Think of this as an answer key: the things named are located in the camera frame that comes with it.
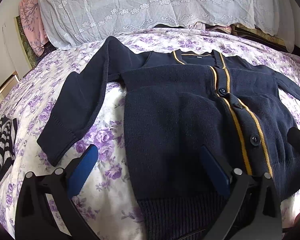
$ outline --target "navy cardigan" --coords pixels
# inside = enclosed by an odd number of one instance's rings
[[[216,51],[134,54],[114,37],[62,87],[38,139],[52,165],[92,126],[114,80],[127,88],[127,162],[148,239],[204,228],[223,207],[200,163],[202,145],[248,174],[269,172],[281,200],[300,188],[300,156],[287,142],[296,123],[278,92],[300,100],[293,81]]]

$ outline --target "yellow stripe trim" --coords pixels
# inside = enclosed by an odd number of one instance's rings
[[[213,67],[211,67],[211,66],[209,66],[209,67],[212,69],[212,72],[214,74],[214,90],[217,90],[217,73]]]
[[[181,54],[182,56],[187,56],[187,55],[190,55],[190,56],[200,56],[200,57],[205,57],[205,56],[212,56],[211,54],[207,54],[207,55],[199,55],[199,54]]]
[[[175,52],[175,51],[173,51],[172,53],[173,53],[173,56],[174,56],[174,58],[176,59],[176,61],[178,61],[178,62],[181,63],[182,65],[185,65],[185,63],[183,63],[182,61],[180,61],[180,60],[177,58],[177,55],[176,55],[176,52]]]
[[[227,91],[228,93],[230,93],[230,75],[229,75],[229,72],[228,72],[228,69],[226,68],[226,64],[225,64],[225,61],[223,60],[223,55],[219,52],[220,54],[220,57],[221,57],[221,61],[222,61],[222,64],[223,64],[223,68],[226,72],[226,75],[227,75]]]
[[[255,114],[240,99],[239,99],[239,102],[240,102],[241,105],[244,106],[244,108],[248,111],[248,113],[251,115],[251,117],[253,118],[254,122],[256,123],[258,132],[260,134],[261,145],[262,145],[263,152],[265,154],[265,158],[266,158],[267,166],[268,166],[268,169],[269,169],[269,173],[270,173],[271,177],[273,177],[272,167],[270,165],[270,159],[269,159],[268,150],[267,150],[267,146],[266,146],[266,142],[265,142],[265,137],[263,135],[263,132],[262,132],[259,120],[255,116]]]
[[[216,73],[216,71],[214,70],[213,67],[210,66],[210,68],[211,68],[211,70],[214,74],[214,88],[215,88],[215,90],[217,90],[217,73]],[[243,157],[244,165],[246,166],[247,174],[252,175],[252,169],[251,169],[251,166],[250,166],[250,163],[249,163],[248,154],[247,154],[247,150],[246,150],[246,146],[245,146],[245,142],[244,142],[244,138],[243,138],[243,133],[242,133],[238,118],[235,115],[235,112],[231,109],[231,106],[230,106],[228,100],[226,100],[225,98],[222,98],[222,99],[228,105],[228,108],[229,108],[230,113],[232,115],[232,119],[234,121],[234,125],[237,129],[237,133],[238,133],[240,144],[241,144],[242,157]]]

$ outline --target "cardigan sleeve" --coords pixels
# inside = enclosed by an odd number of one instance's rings
[[[37,140],[51,165],[56,166],[93,125],[104,101],[107,81],[142,67],[148,56],[149,52],[134,54],[116,38],[109,37],[80,74],[68,75]]]
[[[243,63],[248,69],[272,75],[280,89],[282,89],[286,93],[289,93],[295,99],[298,99],[300,101],[300,87],[290,78],[265,65],[253,66],[250,63],[248,63],[245,59],[242,59],[240,57],[236,58],[239,62],[241,62],[241,64]]]

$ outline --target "floral bedsheet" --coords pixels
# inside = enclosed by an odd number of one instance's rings
[[[133,52],[168,53],[176,49],[198,54],[220,51],[225,56],[238,55],[253,65],[264,64],[282,72],[300,86],[300,57],[277,52],[253,41],[227,34],[189,29],[150,29],[117,37]],[[14,146],[16,160],[11,174],[0,186],[0,222],[14,236],[17,200],[28,171],[37,176],[50,174],[55,167],[37,144],[61,87],[72,71],[80,72],[102,45],[102,41],[85,43],[67,51],[47,55],[0,104],[2,114],[19,119]],[[100,239],[145,239],[143,218],[134,198],[126,163],[123,111],[126,90],[117,82],[106,87],[103,106],[84,138],[64,155],[59,167],[68,163],[90,145],[99,149],[99,159],[80,194],[73,198],[78,210]],[[280,91],[300,129],[300,101]],[[51,196],[51,211],[63,232],[67,232]],[[293,224],[300,212],[300,190],[282,202],[283,226]]]

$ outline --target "metal screw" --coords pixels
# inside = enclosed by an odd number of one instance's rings
[[[55,171],[54,171],[55,174],[57,175],[60,175],[63,173],[63,168],[57,168]]]
[[[241,174],[242,174],[242,170],[239,169],[239,168],[235,168],[235,169],[233,170],[233,172],[234,172],[234,174],[237,174],[237,175],[241,175]]]
[[[31,178],[33,175],[33,172],[32,171],[29,171],[27,174],[26,174],[26,177],[29,179]]]
[[[271,179],[271,175],[268,172],[266,172],[263,176],[265,176],[266,179]]]

